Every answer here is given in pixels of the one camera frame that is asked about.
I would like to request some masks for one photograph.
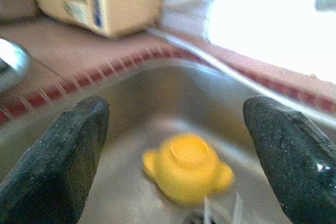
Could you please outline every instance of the yellow toy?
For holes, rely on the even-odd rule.
[[[185,206],[202,203],[205,196],[227,189],[234,182],[230,167],[194,134],[174,136],[158,151],[145,152],[143,166],[165,196]]]

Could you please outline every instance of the stainless steel sink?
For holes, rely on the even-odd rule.
[[[259,92],[229,74],[183,60],[149,62],[9,124],[0,131],[0,179],[62,111],[93,94],[110,103],[111,117],[80,224],[176,224],[202,212],[202,206],[183,208],[166,199],[142,170],[145,150],[158,148],[167,137],[181,132],[202,136],[233,169],[234,186],[208,199],[223,216],[232,219],[238,193],[243,203],[240,223],[291,223],[268,184],[244,125],[243,102]],[[334,139],[331,124],[312,119]]]

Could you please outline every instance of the sink basin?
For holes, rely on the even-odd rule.
[[[147,149],[184,132],[207,140],[236,175],[228,192],[208,199],[219,212],[232,218],[239,194],[241,223],[291,223],[244,125],[243,103],[258,92],[228,74],[184,60],[149,62],[8,124],[0,130],[0,179],[62,111],[93,94],[110,103],[111,116],[80,224],[192,223],[188,218],[202,212],[202,206],[180,207],[165,198],[144,173],[141,160]],[[331,126],[315,122],[335,139]]]

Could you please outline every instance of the kitchen counter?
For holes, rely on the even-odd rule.
[[[185,34],[168,32],[271,89],[336,113],[336,86],[331,83],[250,59]],[[0,95],[0,125],[148,59],[181,54],[193,59],[187,52],[146,32],[109,39],[45,16],[2,24],[0,36],[24,46],[32,58],[24,79]]]

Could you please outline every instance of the sink drain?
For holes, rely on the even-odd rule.
[[[183,221],[183,224],[203,224],[203,223],[204,223],[203,215],[200,214],[191,214]],[[216,224],[216,222],[213,219],[211,219],[211,224]]]

